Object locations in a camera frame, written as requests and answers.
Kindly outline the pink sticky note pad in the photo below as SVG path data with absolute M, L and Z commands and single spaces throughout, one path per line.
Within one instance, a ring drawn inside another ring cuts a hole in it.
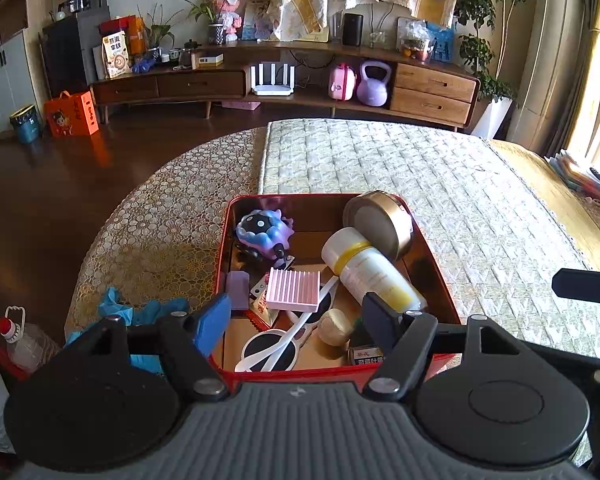
M 265 292 L 266 304 L 273 310 L 315 312 L 321 302 L 320 290 L 319 272 L 272 269 Z

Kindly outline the red white snack packet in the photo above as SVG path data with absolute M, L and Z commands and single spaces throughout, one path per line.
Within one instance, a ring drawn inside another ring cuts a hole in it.
M 247 311 L 247 318 L 253 326 L 260 332 L 270 330 L 274 327 L 279 311 L 268 307 L 266 301 L 266 291 L 268 289 L 269 274 L 266 273 L 260 281 L 250 290 L 250 305 Z

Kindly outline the purple eraser block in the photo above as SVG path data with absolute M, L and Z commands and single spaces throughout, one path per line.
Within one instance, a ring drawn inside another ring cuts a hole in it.
M 245 271 L 230 271 L 226 276 L 225 292 L 231 301 L 231 309 L 248 310 L 250 307 L 250 277 Z

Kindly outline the white yellow lotion bottle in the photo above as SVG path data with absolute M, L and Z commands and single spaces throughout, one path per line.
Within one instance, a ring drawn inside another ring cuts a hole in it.
M 427 307 L 425 298 L 396 266 L 350 226 L 329 237 L 321 258 L 359 304 L 367 292 L 376 292 L 397 313 Z

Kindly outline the purple monster toy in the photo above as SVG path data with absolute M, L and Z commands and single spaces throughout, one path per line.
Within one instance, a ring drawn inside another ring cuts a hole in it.
M 235 232 L 249 254 L 270 261 L 274 269 L 287 265 L 293 220 L 280 209 L 254 209 L 241 218 Z

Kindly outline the purple kettlebell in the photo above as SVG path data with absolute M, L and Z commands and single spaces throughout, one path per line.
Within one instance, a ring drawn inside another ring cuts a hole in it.
M 382 70 L 385 73 L 385 77 L 378 79 L 368 76 L 367 70 L 369 68 L 379 68 L 379 70 Z M 367 106 L 384 106 L 385 102 L 388 100 L 387 86 L 391 75 L 392 70 L 387 63 L 372 60 L 363 62 L 361 66 L 359 66 L 359 76 L 361 77 L 361 80 L 359 81 L 356 90 L 357 98 Z

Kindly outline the wooden TV cabinet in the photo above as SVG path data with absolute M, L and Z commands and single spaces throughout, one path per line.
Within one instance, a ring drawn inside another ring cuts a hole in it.
M 464 129 L 478 101 L 480 81 L 453 64 L 417 61 L 385 49 L 316 42 L 238 42 L 197 51 L 223 56 L 216 66 L 152 68 L 98 81 L 90 87 L 94 104 L 111 106 L 221 101 L 268 102 L 324 107 L 407 118 Z M 330 72 L 345 67 L 345 81 L 376 84 L 387 101 L 373 106 L 351 96 L 329 96 Z

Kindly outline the white wifi router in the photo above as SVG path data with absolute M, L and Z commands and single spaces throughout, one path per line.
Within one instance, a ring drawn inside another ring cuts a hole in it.
M 292 96 L 295 66 L 288 63 L 251 65 L 250 87 L 255 96 Z

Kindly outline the orange gift bag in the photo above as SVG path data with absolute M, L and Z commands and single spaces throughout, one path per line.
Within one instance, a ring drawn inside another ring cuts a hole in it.
M 44 114 L 54 138 L 92 136 L 99 130 L 90 91 L 73 94 L 62 91 L 59 98 L 44 104 Z

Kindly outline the teal waste bin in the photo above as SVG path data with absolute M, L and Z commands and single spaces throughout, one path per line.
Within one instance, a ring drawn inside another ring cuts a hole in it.
M 34 104 L 21 107 L 9 116 L 9 122 L 22 144 L 30 144 L 40 135 L 40 125 Z

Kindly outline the blue gift bag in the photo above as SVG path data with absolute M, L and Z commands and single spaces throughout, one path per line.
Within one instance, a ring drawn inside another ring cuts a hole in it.
M 454 53 L 454 29 L 428 22 L 427 28 L 433 39 L 432 58 L 441 63 L 451 63 Z

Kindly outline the bag of fruit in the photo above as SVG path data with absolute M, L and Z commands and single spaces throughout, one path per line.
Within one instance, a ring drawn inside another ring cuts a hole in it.
M 434 47 L 434 36 L 427 22 L 414 18 L 399 18 L 396 25 L 396 50 L 405 58 L 428 62 Z

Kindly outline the black cylinder speaker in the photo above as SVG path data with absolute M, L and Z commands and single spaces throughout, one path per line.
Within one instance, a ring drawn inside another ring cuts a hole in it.
M 347 47 L 359 47 L 362 44 L 364 16 L 346 13 L 342 18 L 341 44 Z

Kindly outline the potted green tree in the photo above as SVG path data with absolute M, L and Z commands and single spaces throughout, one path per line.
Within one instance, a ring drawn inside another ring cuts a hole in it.
M 469 74 L 478 79 L 478 101 L 486 108 L 471 134 L 483 140 L 495 138 L 512 107 L 516 89 L 502 77 L 510 22 L 517 6 L 527 0 L 456 0 L 454 23 L 458 55 Z

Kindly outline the black mini fridge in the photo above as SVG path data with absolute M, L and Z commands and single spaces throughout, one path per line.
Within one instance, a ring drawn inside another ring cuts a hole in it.
M 86 91 L 98 80 L 92 49 L 100 46 L 99 25 L 108 21 L 107 6 L 71 14 L 42 29 L 40 45 L 49 95 Z

